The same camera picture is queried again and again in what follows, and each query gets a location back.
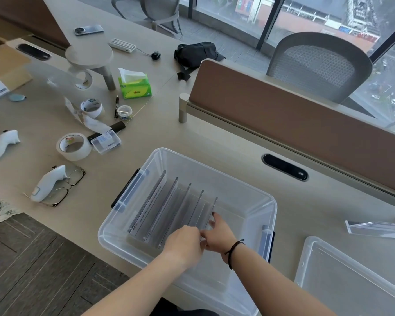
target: eyeglasses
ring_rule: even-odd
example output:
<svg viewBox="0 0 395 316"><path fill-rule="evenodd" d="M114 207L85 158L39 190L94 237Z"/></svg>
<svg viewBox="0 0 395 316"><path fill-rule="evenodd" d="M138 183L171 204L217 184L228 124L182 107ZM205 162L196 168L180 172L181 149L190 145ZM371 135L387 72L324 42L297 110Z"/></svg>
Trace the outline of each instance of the eyeglasses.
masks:
<svg viewBox="0 0 395 316"><path fill-rule="evenodd" d="M54 184L51 192L40 202L41 204L44 204L49 207L56 207L66 198L70 189L83 179L83 177L86 174L86 171L74 164L72 164L71 167L72 169L69 169L68 166L66 165L66 174L68 171L71 170L70 174L67 175L68 176L67 178L63 180L58 180Z"/></svg>

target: mesh chair back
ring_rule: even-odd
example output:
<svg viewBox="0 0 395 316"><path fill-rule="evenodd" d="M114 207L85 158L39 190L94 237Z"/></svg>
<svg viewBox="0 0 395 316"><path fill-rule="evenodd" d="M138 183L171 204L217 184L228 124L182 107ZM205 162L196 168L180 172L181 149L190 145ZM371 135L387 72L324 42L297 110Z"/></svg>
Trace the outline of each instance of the mesh chair back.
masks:
<svg viewBox="0 0 395 316"><path fill-rule="evenodd" d="M358 47L339 37L301 32L283 38L267 75L341 103L372 73L372 62Z"/></svg>
<svg viewBox="0 0 395 316"><path fill-rule="evenodd" d="M141 0L142 11L151 20L169 18L179 11L180 0ZM174 33L179 33L179 27L174 21L162 24Z"/></svg>

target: desk surface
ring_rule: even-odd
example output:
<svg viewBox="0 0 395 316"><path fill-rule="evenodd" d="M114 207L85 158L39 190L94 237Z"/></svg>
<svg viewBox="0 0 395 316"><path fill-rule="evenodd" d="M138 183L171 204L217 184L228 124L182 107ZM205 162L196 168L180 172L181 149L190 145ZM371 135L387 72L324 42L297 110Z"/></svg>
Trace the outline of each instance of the desk surface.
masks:
<svg viewBox="0 0 395 316"><path fill-rule="evenodd" d="M69 132L80 132L86 136L91 134L68 113L62 93L75 104L89 97L100 99L106 109L101 120L107 124L114 122L114 97L120 93L108 92L104 80L95 74L91 89L79 91L74 87L65 87L57 93L46 84L46 78L53 75L63 82L64 73L60 70L65 69L67 62L58 57L53 57L49 65L33 61L28 69L34 80L17 90L28 99L19 103L10 102L7 98L0 100L0 132L17 129L21 139L21 143L10 146L0 159L0 197L132 276L138 268L102 248L97 239L98 229L110 212L110 204L135 169L143 165L154 149L166 147L274 196L278 202L278 212L271 263L290 279L294 279L306 237L315 235L395 285L395 240L349 235L344 224L345 219L394 222L395 207L309 168L303 167L309 172L309 181L295 180L261 162L261 155L270 151L195 117L189 116L187 123L180 124L179 94L190 93L195 72L189 82L178 81L176 66L168 55L172 55L178 41L151 30L142 30L141 26L132 26L132 29L122 32L120 27L112 26L120 24L120 20L128 25L132 23L87 5L82 6L88 13L101 16L99 23L103 25L107 37L129 40L139 46L139 35L146 33L151 39L147 38L144 50L153 49L152 44L158 44L163 53L159 65L153 65L148 57L140 56L139 52L133 53L134 57L115 53L111 64L111 68L130 67L147 72L154 95L148 102L143 99L128 101L133 110L139 112L120 132L121 147L103 156L92 152L86 159L77 162L87 171L87 175L76 188L71 189L58 207L47 208L31 202L22 193L31 192L43 174L62 162L56 151L56 142L60 137ZM90 21L82 19L82 16L79 19L74 17L78 20L77 24L71 23L67 29L97 23L95 16L91 16ZM164 297L185 309L207 308L205 303L196 301L174 286L167 290Z"/></svg>

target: hand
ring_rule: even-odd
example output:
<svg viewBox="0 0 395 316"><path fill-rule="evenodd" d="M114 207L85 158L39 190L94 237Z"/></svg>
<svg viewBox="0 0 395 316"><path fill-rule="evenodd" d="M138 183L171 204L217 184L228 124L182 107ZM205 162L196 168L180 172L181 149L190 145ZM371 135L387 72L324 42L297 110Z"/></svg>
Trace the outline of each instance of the hand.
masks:
<svg viewBox="0 0 395 316"><path fill-rule="evenodd" d="M213 229L201 230L200 235L206 239L206 249L220 253L224 263L228 264L228 255L225 255L225 252L231 249L237 239L221 215L213 212L212 216L215 222L209 221L209 225Z"/></svg>
<svg viewBox="0 0 395 316"><path fill-rule="evenodd" d="M184 225L167 238L162 255L186 270L199 262L205 246L206 241L200 243L199 229Z"/></svg>

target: black bracelet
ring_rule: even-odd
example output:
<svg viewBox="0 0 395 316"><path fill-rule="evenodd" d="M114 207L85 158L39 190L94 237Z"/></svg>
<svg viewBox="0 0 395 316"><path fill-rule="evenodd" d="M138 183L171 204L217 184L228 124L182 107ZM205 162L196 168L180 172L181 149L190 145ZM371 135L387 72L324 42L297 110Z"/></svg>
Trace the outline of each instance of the black bracelet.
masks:
<svg viewBox="0 0 395 316"><path fill-rule="evenodd" d="M244 239L240 239L239 241L235 242L234 245L231 246L231 249L224 253L225 255L228 254L228 267L230 268L230 270L232 270L232 267L231 267L231 254L232 254L232 251L237 247L238 244L240 244L240 243L244 244L243 241L244 241Z"/></svg>

